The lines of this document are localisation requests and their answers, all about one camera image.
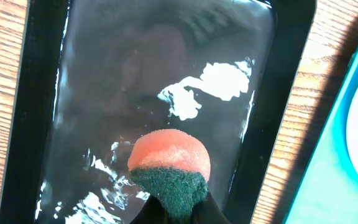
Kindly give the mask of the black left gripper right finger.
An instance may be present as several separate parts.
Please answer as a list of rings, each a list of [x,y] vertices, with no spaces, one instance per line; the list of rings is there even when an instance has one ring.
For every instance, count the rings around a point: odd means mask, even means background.
[[[193,224],[230,224],[220,211],[210,192],[193,207]]]

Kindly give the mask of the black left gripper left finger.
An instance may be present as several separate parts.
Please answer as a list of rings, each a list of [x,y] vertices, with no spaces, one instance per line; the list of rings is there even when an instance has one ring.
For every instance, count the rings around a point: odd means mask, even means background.
[[[160,201],[150,196],[139,214],[130,224],[166,224],[167,214]]]

